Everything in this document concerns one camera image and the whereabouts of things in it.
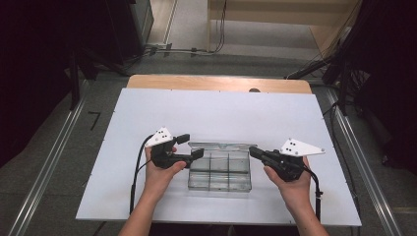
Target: floor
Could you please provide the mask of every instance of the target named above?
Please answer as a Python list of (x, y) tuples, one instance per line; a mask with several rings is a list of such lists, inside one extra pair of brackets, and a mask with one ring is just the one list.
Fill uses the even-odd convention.
[[(175, 5), (171, 25), (166, 18), (167, 12), (163, 12), (163, 17), (160, 17), (164, 29), (168, 30), (162, 44), (172, 43), (174, 49), (207, 49), (207, 0), (177, 0), (176, 4), (172, 1), (152, 0), (151, 3), (157, 9), (172, 9), (171, 6)], [(159, 25), (157, 13), (154, 17)], [(224, 46), (219, 54), (302, 60), (311, 60), (320, 55), (308, 26), (225, 22), (224, 27)], [(211, 21), (210, 35), (210, 50), (215, 50), (220, 38), (220, 21)], [(149, 44), (160, 45), (159, 42), (153, 39)]]
[(150, 0), (154, 22), (149, 34), (148, 44), (166, 44), (176, 5), (177, 0)]
[[(181, 6), (185, 2), (193, 5), (186, 0), (179, 0), (177, 4)], [(179, 16), (183, 17), (183, 14), (176, 12), (168, 42), (172, 42), (173, 45), (178, 46), (177, 48), (182, 46), (187, 46), (187, 48), (204, 47), (203, 43), (198, 44), (201, 43), (200, 40), (197, 40), (198, 42), (194, 40), (195, 43), (185, 43), (189, 40), (189, 34), (181, 33), (178, 29), (179, 26), (175, 25)], [(226, 43), (225, 51), (212, 56), (191, 57), (184, 53), (170, 53), (167, 57), (164, 57), (163, 54), (144, 57), (141, 61), (133, 64), (129, 72), (133, 74), (232, 75), (279, 79), (303, 68), (317, 56), (316, 52), (318, 51), (314, 52), (317, 48), (315, 49), (313, 44), (309, 42), (313, 40), (311, 36), (306, 32), (300, 33), (299, 36), (301, 37), (300, 41), (303, 42), (300, 44), (306, 44), (308, 48), (304, 52), (297, 52), (301, 46), (297, 46), (299, 42), (291, 37), (290, 39), (282, 37), (283, 40), (288, 40), (288, 44), (285, 44), (287, 45), (286, 49), (278, 48), (276, 50), (281, 50), (281, 53), (273, 53), (272, 56), (262, 52), (262, 48), (260, 50), (248, 49), (241, 54), (239, 54), (240, 49), (235, 52), (227, 51), (229, 49), (226, 48)], [(183, 38), (184, 44), (180, 44), (181, 40), (175, 38)], [(259, 43), (258, 40), (254, 39), (254, 41), (255, 44)], [(317, 71), (306, 77), (305, 80), (311, 84), (313, 94), (316, 95), (322, 110), (326, 111), (331, 106), (328, 92), (333, 88), (324, 87), (321, 84), (320, 76), (322, 74), (321, 71)], [(100, 228), (102, 222), (79, 221), (75, 219), (75, 215), (118, 95), (121, 88), (126, 86), (128, 79), (112, 72), (103, 71), (98, 75), (96, 81), (88, 81), (83, 86), (84, 105), (80, 107), (78, 119), (72, 127), (72, 133), (68, 134), (68, 140), (54, 163), (54, 170), (50, 172), (50, 179), (41, 198), (34, 204), (35, 211), (33, 215), (28, 217), (30, 220), (27, 221), (27, 228), (23, 227), (25, 235), (116, 235), (122, 227), (123, 222), (107, 222)], [(49, 160), (51, 150), (56, 148), (55, 141), (60, 135), (61, 128), (66, 124), (67, 118), (71, 115), (68, 110), (70, 103), (71, 97), (68, 95), (38, 129), (26, 149), (0, 168), (0, 235), (7, 235), (12, 228), (31, 187), (37, 182), (36, 177), (39, 171), (43, 164)], [(417, 196), (417, 177), (403, 169), (382, 166), (381, 160), (384, 153), (369, 125), (357, 116), (353, 106), (348, 106), (347, 112), (350, 125), (384, 192), (402, 235), (415, 235), (417, 232), (417, 224), (415, 223), (417, 222), (417, 198), (415, 198)], [(329, 113), (324, 117), (328, 123), (329, 132), (331, 133), (334, 129), (335, 136), (340, 143), (340, 148), (337, 145), (335, 148), (339, 154), (346, 181), (352, 190), (352, 198), (357, 198), (359, 201), (363, 222), (360, 234), (399, 235), (386, 234), (370, 197), (369, 187), (361, 177), (352, 157), (349, 143), (340, 126), (337, 122), (334, 122), (333, 125), (330, 123)], [(257, 235), (268, 232), (266, 229), (257, 230)], [(219, 235), (215, 232), (212, 230), (210, 235)], [(330, 235), (359, 235), (357, 228), (348, 227), (328, 227), (328, 232)]]

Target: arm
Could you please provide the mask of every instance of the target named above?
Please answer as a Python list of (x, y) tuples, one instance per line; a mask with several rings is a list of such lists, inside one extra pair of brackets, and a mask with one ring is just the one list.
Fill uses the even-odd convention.
[[(307, 158), (303, 157), (303, 160), (308, 166)], [(264, 170), (269, 179), (278, 187), (289, 212), (297, 223), (300, 235), (328, 235), (316, 218), (310, 203), (310, 174), (304, 171), (298, 180), (284, 182), (269, 166), (265, 166)]]
[[(150, 148), (145, 148), (147, 161), (150, 160)], [(147, 164), (147, 179), (142, 195), (132, 214), (129, 216), (119, 236), (148, 235), (154, 209), (168, 188), (174, 175), (184, 169), (186, 163), (178, 161), (168, 169), (156, 167), (152, 161)]]

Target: white board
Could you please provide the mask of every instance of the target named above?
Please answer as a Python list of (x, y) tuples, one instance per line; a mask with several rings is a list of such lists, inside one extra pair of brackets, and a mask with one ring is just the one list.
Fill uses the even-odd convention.
[[(312, 94), (225, 92), (124, 88), (89, 182), (77, 219), (124, 220), (140, 146), (165, 126), (173, 136), (190, 134), (192, 142), (256, 144), (279, 149), (288, 138), (324, 148), (309, 158), (318, 175), (324, 225), (361, 225), (331, 143), (316, 97)], [(177, 153), (190, 153), (188, 145)], [(259, 160), (251, 158), (252, 191), (189, 191), (188, 170), (177, 174), (159, 202), (154, 221), (231, 224), (294, 224), (278, 189)], [(138, 175), (136, 201), (145, 171)], [(311, 202), (315, 205), (312, 181)]]

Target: wire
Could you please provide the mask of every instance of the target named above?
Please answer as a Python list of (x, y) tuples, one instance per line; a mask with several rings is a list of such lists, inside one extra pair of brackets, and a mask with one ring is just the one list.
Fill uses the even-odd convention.
[(100, 230), (104, 227), (104, 225), (107, 223), (107, 221), (102, 221), (98, 228), (95, 230), (94, 234), (92, 236), (97, 236)]
[(337, 105), (337, 102), (335, 102), (334, 104), (332, 104), (331, 107), (327, 111), (325, 111), (323, 113), (323, 116), (325, 116), (329, 111), (331, 111), (336, 105)]
[(316, 83), (311, 83), (311, 82), (309, 82), (309, 85), (310, 85), (311, 88), (326, 87), (326, 88), (334, 89), (334, 90), (337, 90), (337, 91), (340, 90), (339, 87), (331, 86), (331, 85), (316, 84)]
[(362, 89), (362, 86), (366, 82), (365, 72), (360, 70), (352, 70), (350, 72), (351, 80), (348, 81), (348, 88), (351, 91), (351, 95), (355, 97)]
[(213, 51), (213, 53), (219, 52), (224, 46), (224, 22), (226, 19), (226, 9), (227, 9), (227, 0), (224, 0), (223, 11), (221, 13), (221, 20), (220, 20), (220, 40), (218, 42), (217, 47)]
[[(346, 26), (347, 26), (347, 24), (349, 23), (349, 21), (351, 20), (351, 18), (352, 18), (352, 16), (353, 16), (353, 13), (356, 11), (356, 9), (358, 8), (358, 6), (359, 6), (359, 3), (362, 3), (362, 1), (360, 1), (360, 0), (358, 0), (357, 2), (356, 2), (356, 5), (355, 5), (355, 7), (352, 9), (352, 11), (350, 12), (350, 14), (349, 14), (349, 17), (346, 19), (346, 21), (344, 22), (344, 24), (341, 26), (341, 28), (340, 28), (340, 30), (337, 32), (337, 35), (340, 35), (341, 34), (341, 31), (342, 30), (344, 30), (345, 28), (346, 28)], [(344, 38), (346, 35), (348, 34), (348, 31), (347, 32), (345, 32), (339, 39), (341, 39), (341, 38)], [(323, 54), (325, 54), (325, 52), (327, 52), (328, 50), (330, 50), (330, 49), (332, 49), (333, 47), (334, 47), (334, 44), (335, 43), (339, 43), (339, 40), (334, 40), (325, 50), (323, 50), (323, 51), (321, 51), (321, 52), (319, 52), (315, 57), (313, 57), (310, 61), (308, 61), (306, 64), (304, 64), (304, 66), (303, 67), (301, 67), (298, 71), (295, 71), (295, 72), (292, 72), (292, 73), (290, 73), (288, 76), (286, 76), (285, 77), (285, 80), (288, 80), (288, 77), (289, 76), (291, 76), (291, 75), (294, 75), (294, 74), (296, 74), (296, 73), (298, 73), (298, 72), (300, 72), (300, 71), (302, 71), (302, 70), (304, 70), (305, 68), (308, 68), (309, 66), (311, 66), (311, 64), (313, 64), (314, 62), (316, 62), (315, 61), (315, 59), (318, 57), (318, 56), (320, 56), (320, 55), (323, 55)], [(326, 61), (326, 58), (323, 58), (322, 59), (323, 60), (323, 62), (324, 63), (326, 63), (327, 65), (329, 65), (329, 63)]]
[[(163, 48), (157, 48), (153, 53), (186, 53), (186, 54), (194, 54), (194, 55), (199, 55), (199, 56), (211, 56), (215, 53), (213, 52), (206, 52), (203, 49), (197, 49), (197, 50), (188, 50), (188, 49), (163, 49)], [(132, 61), (129, 65), (125, 66), (123, 69), (124, 70), (128, 70), (130, 69), (133, 65), (135, 65), (135, 63), (137, 63), (139, 60), (141, 60), (142, 58), (146, 57), (146, 56), (151, 56), (150, 51), (144, 53), (142, 56), (139, 56), (137, 58), (135, 58), (134, 61)]]
[(164, 51), (164, 52), (176, 52), (176, 51), (188, 51), (188, 52), (205, 52), (207, 53), (204, 49), (196, 49), (196, 50), (190, 50), (190, 49), (166, 49), (166, 48), (157, 48), (157, 47), (147, 47), (147, 49), (154, 49), (156, 51)]
[(320, 221), (321, 208), (322, 208), (321, 195), (323, 194), (323, 192), (320, 191), (319, 178), (307, 165), (304, 165), (304, 170), (310, 173), (310, 175), (312, 176), (312, 179), (316, 183), (316, 217)]
[(132, 187), (131, 187), (131, 199), (130, 199), (130, 211), (129, 211), (129, 213), (132, 213), (133, 207), (135, 205), (134, 201), (135, 201), (136, 180), (138, 179), (138, 173), (142, 169), (142, 167), (144, 167), (146, 164), (149, 163), (149, 161), (147, 161), (145, 164), (143, 164), (141, 167), (139, 167), (139, 163), (141, 162), (142, 152), (144, 151), (145, 144), (147, 143), (148, 140), (150, 140), (150, 138), (152, 138), (152, 136), (153, 135), (149, 135), (144, 140), (144, 142), (141, 145), (141, 150), (139, 151), (139, 154), (138, 154), (138, 159), (136, 161), (136, 167), (135, 167), (135, 176), (133, 178), (133, 184), (132, 184)]

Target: transparent box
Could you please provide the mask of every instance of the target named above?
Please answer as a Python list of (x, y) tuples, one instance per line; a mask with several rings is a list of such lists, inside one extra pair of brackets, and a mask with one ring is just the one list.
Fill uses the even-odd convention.
[(194, 149), (204, 148), (205, 155), (190, 166), (190, 190), (244, 192), (252, 189), (248, 144), (193, 143)]

